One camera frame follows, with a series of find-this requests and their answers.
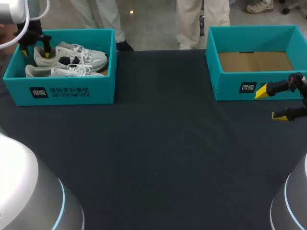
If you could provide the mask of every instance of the white sneaker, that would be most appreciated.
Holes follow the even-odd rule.
[[[179,44],[179,50],[185,50],[185,49],[195,49],[195,47],[187,46],[187,45],[180,43]]]
[[[71,63],[91,66],[91,72],[102,72],[108,67],[108,56],[104,52],[85,49],[77,44],[67,44],[61,42],[56,48],[51,50],[49,58],[45,58],[43,47],[34,48],[34,60],[38,67],[54,66],[60,59],[61,63],[69,65]]]
[[[56,63],[52,67],[34,67],[27,65],[25,67],[25,76],[33,77],[103,77],[101,73],[90,72],[89,66],[69,64],[65,66]]]
[[[246,11],[248,13],[257,14],[257,13],[267,13],[274,10],[274,3],[266,3],[264,1],[259,1],[253,5],[247,5]]]

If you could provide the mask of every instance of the black table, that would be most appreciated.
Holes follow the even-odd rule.
[[[307,119],[271,119],[300,101],[215,101],[204,50],[120,53],[114,105],[17,107],[1,84],[0,126],[73,191],[87,230],[270,230],[307,151]]]

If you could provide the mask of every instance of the teal box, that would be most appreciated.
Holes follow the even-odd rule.
[[[25,67],[33,64],[34,48],[27,58],[16,48],[3,80],[18,106],[112,104],[117,70],[117,49],[112,29],[47,30],[51,47],[64,41],[86,49],[99,50],[109,57],[108,75],[104,77],[36,77],[26,78]]]
[[[295,25],[210,27],[206,59],[213,94],[218,101],[254,100],[266,82],[287,80],[292,73],[307,73],[307,43]],[[294,71],[224,72],[219,52],[286,52]],[[251,87],[250,93],[240,92]],[[299,92],[281,92],[264,100],[302,99]]]

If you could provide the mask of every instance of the teal shoebox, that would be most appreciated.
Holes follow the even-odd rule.
[[[19,47],[11,59],[3,80],[18,106],[112,104],[117,70],[117,49],[112,29],[47,30],[51,47],[64,41],[109,55],[108,75],[104,77],[25,77],[25,67],[33,64],[34,48],[27,58]]]
[[[307,43],[295,25],[217,26],[208,34],[206,59],[218,101],[254,100],[266,82],[307,73]],[[264,100],[301,99],[281,92]]]

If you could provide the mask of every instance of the tiled floor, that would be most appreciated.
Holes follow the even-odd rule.
[[[44,9],[45,0],[40,1]],[[117,2],[126,39],[135,50],[178,48],[175,40],[176,0],[118,0]],[[307,37],[307,19],[301,11],[293,10],[288,15],[282,15],[283,6],[276,0],[273,12],[251,15],[245,13],[245,5],[245,0],[237,0],[231,6],[232,25],[297,24]],[[44,29],[83,28],[69,0],[52,0],[51,10],[42,20],[42,25]]]

